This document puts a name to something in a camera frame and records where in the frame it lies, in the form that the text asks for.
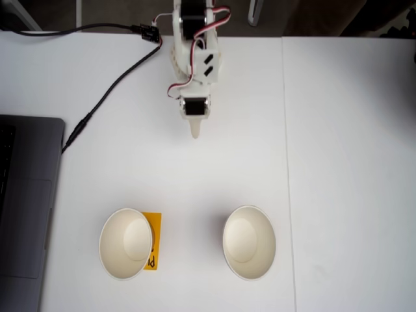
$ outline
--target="red and white wire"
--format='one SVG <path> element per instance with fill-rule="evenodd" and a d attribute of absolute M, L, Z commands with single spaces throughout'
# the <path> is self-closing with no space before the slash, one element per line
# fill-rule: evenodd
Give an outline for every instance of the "red and white wire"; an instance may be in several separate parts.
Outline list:
<path fill-rule="evenodd" d="M 202 46 L 205 49 L 205 42 L 202 40 L 202 38 L 197 38 L 197 39 L 194 39 L 192 41 L 192 45 L 190 47 L 190 76 L 189 76 L 188 80 L 184 83 L 174 83 L 174 84 L 171 84 L 169 86 L 169 88 L 168 88 L 168 97 L 169 98 L 179 99 L 179 97 L 173 97 L 169 94 L 171 89 L 183 88 L 184 86 L 188 86 L 192 82 L 192 80 L 194 78 L 194 53 L 195 53 L 196 43 L 198 41 L 200 41 L 202 43 Z"/>
<path fill-rule="evenodd" d="M 195 32 L 194 34 L 194 38 L 201 36 L 203 33 L 206 33 L 207 31 L 211 30 L 211 29 L 215 29 L 221 25 L 226 24 L 229 19 L 231 18 L 231 9 L 228 6 L 219 6 L 217 8 L 212 8 L 213 13 L 220 13 L 220 12 L 227 12 L 228 14 L 223 17 L 222 19 L 219 19 L 218 21 L 214 21 L 204 27 L 202 27 L 200 30 L 198 30 L 197 32 Z"/>
<path fill-rule="evenodd" d="M 221 25 L 226 24 L 229 21 L 230 17 L 231 17 L 231 9 L 228 6 L 219 6 L 217 8 L 212 8 L 212 10 L 213 10 L 214 14 L 219 13 L 219 12 L 227 12 L 228 14 L 224 18 L 222 18 L 218 21 L 214 21 L 214 22 L 202 27 L 199 31 L 195 32 L 194 39 L 193 39 L 192 45 L 190 47 L 190 76 L 189 76 L 189 79 L 185 83 L 171 84 L 168 88 L 169 98 L 174 98 L 173 96 L 171 96 L 169 94 L 169 91 L 171 91 L 171 89 L 183 88 L 185 86 L 188 86 L 192 82 L 192 80 L 194 78 L 194 51 L 195 51 L 196 42 L 201 41 L 202 44 L 203 44 L 203 48 L 205 49 L 205 42 L 202 40 L 202 38 L 200 36 L 203 33 L 206 33 L 207 31 L 209 31 L 211 29 L 215 29 L 215 28 L 217 28 Z"/>

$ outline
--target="laptop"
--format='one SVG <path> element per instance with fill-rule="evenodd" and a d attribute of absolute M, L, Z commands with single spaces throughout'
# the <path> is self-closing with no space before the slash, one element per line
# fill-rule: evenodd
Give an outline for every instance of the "laptop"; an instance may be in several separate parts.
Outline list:
<path fill-rule="evenodd" d="M 0 115 L 0 311 L 36 312 L 64 122 Z"/>

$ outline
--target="paper cup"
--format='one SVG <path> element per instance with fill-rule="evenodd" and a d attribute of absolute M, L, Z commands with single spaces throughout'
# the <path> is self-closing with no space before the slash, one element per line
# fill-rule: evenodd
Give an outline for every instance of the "paper cup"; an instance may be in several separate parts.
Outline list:
<path fill-rule="evenodd" d="M 244 280 L 258 280 L 272 266 L 276 236 L 268 216 L 255 206 L 242 206 L 228 217 L 222 238 L 230 269 Z"/>
<path fill-rule="evenodd" d="M 146 217 L 123 208 L 105 222 L 99 237 L 99 258 L 104 269 L 117 280 L 139 274 L 148 262 L 153 235 Z"/>

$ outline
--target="yellow sticky note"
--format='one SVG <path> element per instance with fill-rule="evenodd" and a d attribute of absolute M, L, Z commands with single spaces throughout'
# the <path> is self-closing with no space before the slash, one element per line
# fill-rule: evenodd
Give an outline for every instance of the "yellow sticky note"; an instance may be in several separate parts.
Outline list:
<path fill-rule="evenodd" d="M 150 258 L 145 270 L 157 270 L 157 263 L 159 260 L 159 243 L 161 241 L 161 226 L 162 226 L 162 214 L 161 213 L 142 213 L 146 219 L 148 219 L 151 231 L 153 232 L 153 248 L 151 250 Z"/>

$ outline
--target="connector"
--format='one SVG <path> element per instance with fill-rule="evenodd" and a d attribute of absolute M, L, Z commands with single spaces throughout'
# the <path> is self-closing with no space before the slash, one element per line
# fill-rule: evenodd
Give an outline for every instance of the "connector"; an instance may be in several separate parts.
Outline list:
<path fill-rule="evenodd" d="M 149 25 L 140 24 L 140 32 L 142 34 L 142 39 L 147 41 L 159 43 L 159 28 Z"/>

